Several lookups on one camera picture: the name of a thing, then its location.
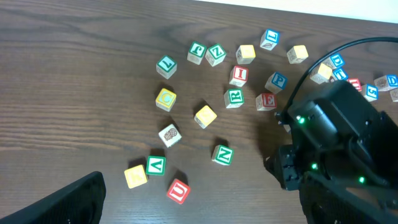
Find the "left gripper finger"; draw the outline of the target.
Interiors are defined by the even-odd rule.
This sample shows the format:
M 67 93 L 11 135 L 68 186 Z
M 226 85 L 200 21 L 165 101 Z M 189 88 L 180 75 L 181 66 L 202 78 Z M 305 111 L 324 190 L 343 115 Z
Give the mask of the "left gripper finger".
M 103 175 L 94 171 L 32 205 L 2 218 L 1 224 L 98 224 L 105 197 Z

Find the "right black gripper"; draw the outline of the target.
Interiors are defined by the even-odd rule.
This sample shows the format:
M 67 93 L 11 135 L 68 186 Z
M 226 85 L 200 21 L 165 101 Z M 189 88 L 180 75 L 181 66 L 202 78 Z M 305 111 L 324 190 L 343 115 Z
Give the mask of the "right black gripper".
M 298 190 L 302 180 L 302 165 L 299 162 L 301 148 L 298 145 L 282 145 L 264 159 L 264 167 L 284 190 Z

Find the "red I block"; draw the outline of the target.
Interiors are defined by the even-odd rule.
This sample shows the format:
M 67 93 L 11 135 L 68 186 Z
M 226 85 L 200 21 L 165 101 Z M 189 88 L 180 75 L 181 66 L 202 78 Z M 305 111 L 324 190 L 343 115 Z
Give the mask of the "red I block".
M 229 84 L 242 87 L 248 80 L 248 73 L 247 68 L 235 65 L 229 76 Z

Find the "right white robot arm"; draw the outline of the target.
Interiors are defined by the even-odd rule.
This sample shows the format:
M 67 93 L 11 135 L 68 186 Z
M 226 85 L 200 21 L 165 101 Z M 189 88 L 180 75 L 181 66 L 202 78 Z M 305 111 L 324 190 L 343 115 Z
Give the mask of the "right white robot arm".
M 264 165 L 299 192 L 308 223 L 397 222 L 397 125 L 387 113 L 338 81 L 279 117 L 292 143 Z

